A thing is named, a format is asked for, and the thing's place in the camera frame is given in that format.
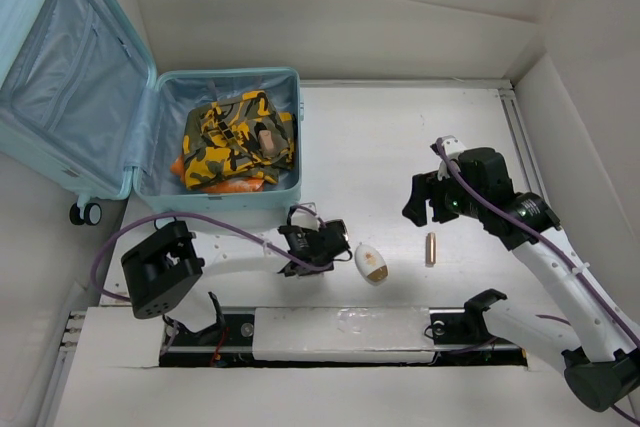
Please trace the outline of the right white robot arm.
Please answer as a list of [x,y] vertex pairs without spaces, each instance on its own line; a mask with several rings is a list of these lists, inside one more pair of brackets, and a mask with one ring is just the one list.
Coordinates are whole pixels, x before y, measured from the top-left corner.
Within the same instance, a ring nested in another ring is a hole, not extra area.
[[454,137],[431,146],[437,170],[412,178],[405,218],[422,227],[460,217],[478,221],[534,275],[562,312],[562,322],[516,307],[487,289],[464,303],[451,321],[431,318],[436,342],[481,344],[504,339],[559,372],[578,400],[596,412],[615,408],[639,387],[639,326],[580,260],[544,199],[517,192],[495,149],[467,149]]

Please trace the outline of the beige foundation bottle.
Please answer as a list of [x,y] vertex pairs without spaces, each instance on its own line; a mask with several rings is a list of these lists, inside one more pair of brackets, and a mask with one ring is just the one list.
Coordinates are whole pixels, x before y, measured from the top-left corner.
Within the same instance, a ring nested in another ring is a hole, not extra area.
[[277,153],[277,148],[272,132],[263,124],[256,126],[256,131],[262,154],[265,157],[274,157]]

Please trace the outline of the orange tie-dye garment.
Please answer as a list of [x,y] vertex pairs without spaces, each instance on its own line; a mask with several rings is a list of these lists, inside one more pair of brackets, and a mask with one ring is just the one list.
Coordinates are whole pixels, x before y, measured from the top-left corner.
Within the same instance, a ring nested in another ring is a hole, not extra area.
[[[179,156],[170,166],[170,172],[178,176],[180,181],[185,180],[185,169],[183,158]],[[232,178],[215,185],[198,187],[197,192],[206,194],[231,194],[261,192],[264,189],[264,181],[257,178]]]

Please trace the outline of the black square compact case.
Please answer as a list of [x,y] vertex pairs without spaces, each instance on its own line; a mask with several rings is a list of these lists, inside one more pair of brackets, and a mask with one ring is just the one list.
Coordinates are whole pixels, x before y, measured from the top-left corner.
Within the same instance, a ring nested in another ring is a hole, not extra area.
[[348,232],[342,219],[330,220],[325,224],[325,227],[327,229],[327,239],[333,247],[342,250],[349,249]]

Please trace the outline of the camouflage yellow green garment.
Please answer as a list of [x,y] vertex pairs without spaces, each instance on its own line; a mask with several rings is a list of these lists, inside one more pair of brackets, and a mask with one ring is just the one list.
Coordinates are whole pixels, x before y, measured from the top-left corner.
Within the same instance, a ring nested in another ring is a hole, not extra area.
[[[226,143],[216,134],[215,120],[227,123],[234,142]],[[274,157],[261,152],[256,131],[260,124],[272,132]],[[186,119],[179,155],[185,169],[182,183],[190,191],[232,178],[257,178],[264,188],[274,186],[295,166],[296,136],[296,116],[276,109],[263,90],[201,105]]]

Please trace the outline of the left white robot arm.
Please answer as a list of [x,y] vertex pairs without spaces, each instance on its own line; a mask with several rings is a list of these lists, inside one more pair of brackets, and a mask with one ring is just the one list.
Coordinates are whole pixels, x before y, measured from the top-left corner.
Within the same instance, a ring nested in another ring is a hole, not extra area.
[[183,220],[165,224],[121,257],[135,318],[170,316],[204,276],[268,272],[305,277],[332,271],[342,256],[352,258],[341,219],[313,228],[288,220],[258,235],[199,214],[193,218],[228,232],[214,240],[210,259],[196,252],[195,233]]

